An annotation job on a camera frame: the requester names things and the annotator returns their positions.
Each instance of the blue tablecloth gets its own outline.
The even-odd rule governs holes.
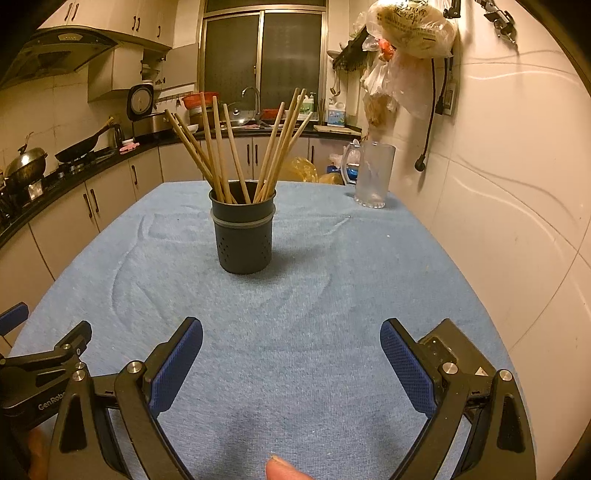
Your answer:
[[[372,210],[348,187],[280,183],[272,263],[236,276],[217,262],[208,190],[166,183],[117,218],[55,282],[12,354],[51,348],[85,319],[82,360],[109,374],[199,318],[202,350],[159,420],[207,480],[262,479],[271,453],[318,480],[389,478],[425,421],[380,347],[389,317],[415,339],[450,317],[497,368],[512,368],[457,267],[393,197]]]

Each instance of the glass mug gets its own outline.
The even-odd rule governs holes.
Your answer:
[[[396,148],[385,143],[366,140],[361,145],[349,144],[340,164],[345,185],[353,184],[347,173],[347,159],[352,152],[359,152],[359,171],[355,182],[355,201],[364,207],[383,208]]]

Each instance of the fingernail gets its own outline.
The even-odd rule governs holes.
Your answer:
[[[286,460],[284,460],[283,458],[281,458],[277,455],[271,455],[271,458],[282,465],[288,466],[289,468],[293,468],[293,469],[296,468],[291,463],[287,462]]]

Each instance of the textured blue pad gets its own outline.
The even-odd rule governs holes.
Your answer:
[[[431,378],[389,321],[382,324],[379,340],[414,409],[431,418],[437,410]]]
[[[6,335],[29,318],[29,307],[26,303],[17,303],[4,313],[0,313],[0,335]]]
[[[173,404],[202,343],[203,328],[201,322],[193,319],[193,323],[181,337],[152,382],[148,407],[154,418],[161,412],[168,410]]]

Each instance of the frying pan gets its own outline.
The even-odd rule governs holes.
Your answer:
[[[99,137],[109,128],[111,128],[114,121],[115,119],[112,116],[109,117],[105,126],[97,133],[92,135],[92,137],[88,137],[85,140],[82,140],[81,142],[78,142],[77,144],[62,150],[61,152],[56,153],[57,161],[60,163],[69,163],[74,160],[78,160],[82,155],[86,155],[89,151],[96,147]]]

